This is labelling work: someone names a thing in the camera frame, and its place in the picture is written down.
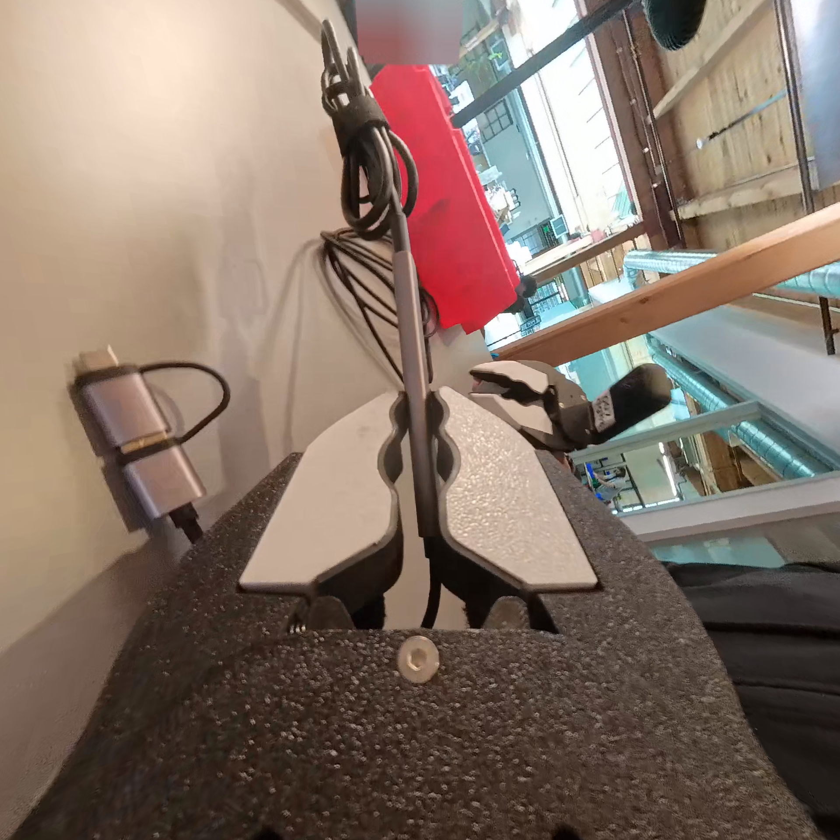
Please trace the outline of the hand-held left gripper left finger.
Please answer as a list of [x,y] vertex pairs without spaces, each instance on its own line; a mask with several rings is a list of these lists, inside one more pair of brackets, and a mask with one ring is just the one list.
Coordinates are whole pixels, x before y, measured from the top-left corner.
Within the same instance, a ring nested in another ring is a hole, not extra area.
[[404,394],[385,392],[303,453],[240,575],[245,592],[335,597],[359,611],[403,568],[395,483],[403,471]]

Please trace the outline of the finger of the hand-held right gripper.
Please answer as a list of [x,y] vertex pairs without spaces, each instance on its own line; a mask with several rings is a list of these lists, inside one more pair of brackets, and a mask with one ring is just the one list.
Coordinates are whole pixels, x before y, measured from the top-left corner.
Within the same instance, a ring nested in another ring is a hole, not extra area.
[[554,378],[539,367],[512,360],[492,360],[471,369],[471,397],[542,398],[554,388]]
[[489,392],[472,392],[469,399],[513,427],[541,448],[557,448],[557,437],[550,416],[538,404],[523,405]]

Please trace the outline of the black steel beam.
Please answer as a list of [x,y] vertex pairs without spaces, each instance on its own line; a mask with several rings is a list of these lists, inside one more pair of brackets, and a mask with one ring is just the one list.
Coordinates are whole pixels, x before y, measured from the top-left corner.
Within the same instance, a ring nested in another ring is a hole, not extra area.
[[607,21],[618,16],[637,1],[608,1],[598,7],[592,14],[588,14],[568,27],[563,33],[549,42],[540,51],[526,59],[520,66],[515,67],[492,87],[481,93],[471,103],[458,110],[451,117],[451,125],[459,130],[473,119],[487,111],[490,107],[503,100],[510,92],[528,79],[534,77],[548,64],[559,58],[573,46],[582,42],[593,34]]

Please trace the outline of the red plastic bin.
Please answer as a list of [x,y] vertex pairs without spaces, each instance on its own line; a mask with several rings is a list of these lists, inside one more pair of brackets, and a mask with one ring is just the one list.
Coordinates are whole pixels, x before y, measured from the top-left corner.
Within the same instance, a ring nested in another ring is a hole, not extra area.
[[427,66],[389,65],[372,92],[413,156],[418,194],[407,219],[423,287],[444,329],[483,329],[517,299],[519,275],[452,108]]

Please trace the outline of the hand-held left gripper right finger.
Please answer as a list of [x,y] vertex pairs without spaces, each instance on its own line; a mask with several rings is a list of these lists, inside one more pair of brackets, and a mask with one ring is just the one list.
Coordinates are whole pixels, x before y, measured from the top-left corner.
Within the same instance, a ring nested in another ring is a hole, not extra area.
[[467,611],[505,596],[593,592],[599,581],[537,451],[448,386],[429,400],[437,535],[431,563]]

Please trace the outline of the silver metal duct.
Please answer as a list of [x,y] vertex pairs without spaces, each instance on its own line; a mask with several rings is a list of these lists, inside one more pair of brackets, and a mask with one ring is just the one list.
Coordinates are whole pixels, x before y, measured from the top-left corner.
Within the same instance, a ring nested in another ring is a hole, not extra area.
[[[717,256],[710,251],[634,249],[625,254],[623,278],[631,287],[637,288],[643,282],[640,277],[645,271],[658,275],[673,275]],[[777,287],[787,291],[810,293],[819,298],[839,299],[839,262],[793,277],[779,283]]]
[[[657,339],[647,339],[652,360],[662,366],[670,379],[690,396],[703,413],[714,413],[741,404],[742,399],[728,391],[708,373],[678,356]],[[781,480],[810,479],[835,470],[830,459],[804,444],[785,427],[763,417],[762,413],[731,425],[728,434],[755,456],[761,465]]]

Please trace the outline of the grey usb adapter plug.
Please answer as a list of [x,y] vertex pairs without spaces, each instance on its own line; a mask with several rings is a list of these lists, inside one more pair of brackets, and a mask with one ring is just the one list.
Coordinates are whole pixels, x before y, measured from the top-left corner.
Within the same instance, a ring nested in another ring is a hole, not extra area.
[[[218,404],[193,427],[177,431],[146,381],[147,374],[161,371],[207,375],[219,386]],[[123,364],[109,346],[79,354],[74,372],[70,397],[127,530],[168,520],[189,543],[197,543],[203,528],[196,503],[206,490],[185,444],[227,410],[227,380],[190,361]]]

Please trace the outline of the wooden beam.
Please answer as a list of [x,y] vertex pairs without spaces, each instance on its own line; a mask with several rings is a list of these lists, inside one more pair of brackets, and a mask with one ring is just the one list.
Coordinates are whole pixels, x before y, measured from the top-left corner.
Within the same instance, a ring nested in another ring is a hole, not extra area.
[[499,361],[566,364],[839,259],[839,204],[507,344]]

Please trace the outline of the person's black clothing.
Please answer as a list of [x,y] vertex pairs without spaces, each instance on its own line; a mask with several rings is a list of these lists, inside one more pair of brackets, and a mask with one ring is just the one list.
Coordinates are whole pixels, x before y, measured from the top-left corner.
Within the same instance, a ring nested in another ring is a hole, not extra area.
[[779,776],[839,838],[839,573],[665,563],[717,649]]

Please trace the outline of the black round fan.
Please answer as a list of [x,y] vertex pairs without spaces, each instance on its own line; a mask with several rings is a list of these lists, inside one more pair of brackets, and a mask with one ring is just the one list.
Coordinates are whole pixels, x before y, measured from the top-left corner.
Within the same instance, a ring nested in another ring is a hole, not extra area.
[[685,48],[697,35],[707,1],[642,1],[647,24],[664,50]]

